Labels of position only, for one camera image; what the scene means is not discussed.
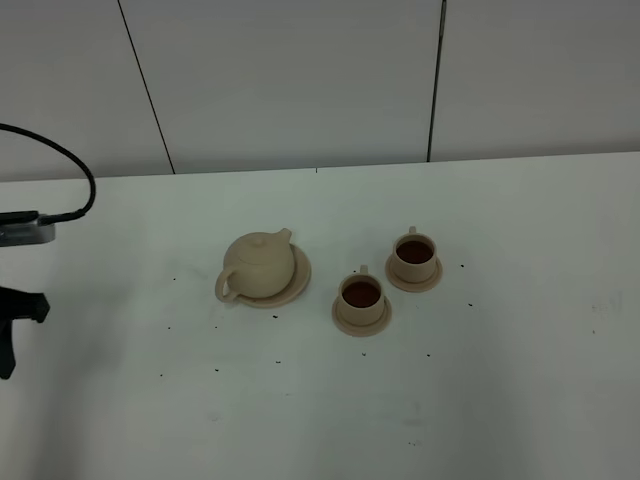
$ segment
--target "teapot handle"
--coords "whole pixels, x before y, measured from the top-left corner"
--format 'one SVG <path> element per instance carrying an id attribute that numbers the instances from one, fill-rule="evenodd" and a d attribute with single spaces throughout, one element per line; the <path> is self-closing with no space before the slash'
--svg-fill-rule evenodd
<path id="1" fill-rule="evenodd" d="M 224 303 L 230 303 L 233 302 L 233 300 L 239 295 L 238 292 L 234 292 L 233 290 L 229 289 L 229 292 L 227 292 L 227 294 L 224 294 L 224 284 L 227 283 L 227 279 L 233 275 L 236 271 L 236 267 L 227 267 L 225 268 L 222 273 L 218 276 L 218 280 L 216 280 L 216 297 L 218 297 L 218 300 L 220 300 L 221 302 Z"/>

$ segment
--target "black clamp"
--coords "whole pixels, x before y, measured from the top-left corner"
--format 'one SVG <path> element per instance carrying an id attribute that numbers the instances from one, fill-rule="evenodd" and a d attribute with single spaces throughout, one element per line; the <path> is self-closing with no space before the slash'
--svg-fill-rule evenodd
<path id="1" fill-rule="evenodd" d="M 49 302 L 42 293 L 26 293 L 0 287 L 0 378 L 7 380 L 16 367 L 13 353 L 13 321 L 30 318 L 44 322 Z"/>

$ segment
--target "teapot spout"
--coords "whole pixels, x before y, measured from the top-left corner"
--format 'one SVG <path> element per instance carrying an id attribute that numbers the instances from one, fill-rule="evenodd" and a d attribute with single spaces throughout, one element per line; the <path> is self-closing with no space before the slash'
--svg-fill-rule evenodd
<path id="1" fill-rule="evenodd" d="M 291 233 L 291 230 L 289 230 L 288 228 L 283 228 L 282 230 L 280 230 L 275 235 L 277 235 L 283 241 L 286 240 L 287 242 L 289 242 L 289 240 L 291 240 L 292 233 Z"/>

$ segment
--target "beige ceramic cup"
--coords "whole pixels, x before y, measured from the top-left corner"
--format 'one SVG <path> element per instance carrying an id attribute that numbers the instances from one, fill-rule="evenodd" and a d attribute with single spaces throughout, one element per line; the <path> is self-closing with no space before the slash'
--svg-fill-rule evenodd
<path id="1" fill-rule="evenodd" d="M 359 292 L 355 292 L 355 296 L 353 296 L 354 287 L 360 287 Z M 377 291 L 377 299 L 375 299 L 375 301 L 373 301 L 374 291 Z M 347 278 L 345 278 L 340 284 L 338 293 L 339 294 L 336 306 L 338 316 L 351 325 L 356 325 L 359 327 L 371 325 L 372 323 L 380 320 L 380 318 L 384 314 L 385 296 L 384 292 L 382 291 L 382 285 L 374 276 L 369 275 L 369 271 L 366 265 L 362 265 L 360 267 L 360 273 L 349 275 Z M 352 295 L 352 302 L 354 298 L 356 300 L 359 300 L 358 302 L 353 303 L 357 303 L 359 305 L 369 305 L 361 307 L 351 305 L 347 301 L 347 299 L 345 299 L 345 293 L 347 294 L 347 299 L 349 299 L 350 294 Z"/>
<path id="2" fill-rule="evenodd" d="M 398 248 L 408 242 L 419 242 L 431 250 L 432 255 L 422 263 L 410 263 L 398 255 Z M 402 281 L 407 283 L 421 283 L 429 280 L 436 273 L 438 255 L 436 244 L 431 238 L 417 233 L 416 227 L 409 228 L 409 233 L 401 236 L 393 245 L 391 253 L 391 271 Z"/>

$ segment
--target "black cable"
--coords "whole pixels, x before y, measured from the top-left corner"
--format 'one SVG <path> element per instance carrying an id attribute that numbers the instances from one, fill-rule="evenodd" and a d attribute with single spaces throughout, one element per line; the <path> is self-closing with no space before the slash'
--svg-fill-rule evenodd
<path id="1" fill-rule="evenodd" d="M 22 135 L 23 137 L 29 137 L 37 142 L 44 143 L 47 147 L 53 148 L 55 151 L 61 153 L 73 163 L 80 167 L 80 170 L 87 176 L 87 180 L 89 180 L 89 200 L 86 205 L 82 207 L 80 210 L 76 210 L 75 212 L 68 213 L 60 213 L 57 215 L 47 215 L 43 216 L 40 219 L 41 225 L 51 225 L 53 223 L 61 223 L 61 222 L 70 222 L 72 220 L 77 220 L 78 218 L 84 217 L 85 214 L 91 209 L 93 206 L 93 202 L 96 200 L 96 179 L 93 177 L 91 170 L 87 167 L 82 160 L 76 157 L 73 153 L 71 153 L 66 148 L 58 145 L 56 142 L 49 140 L 42 135 L 38 135 L 37 133 L 30 132 L 29 130 L 25 130 L 24 128 L 15 127 L 13 125 L 7 125 L 6 123 L 0 123 L 0 130 L 4 130 L 6 132 L 17 133 L 18 135 Z"/>

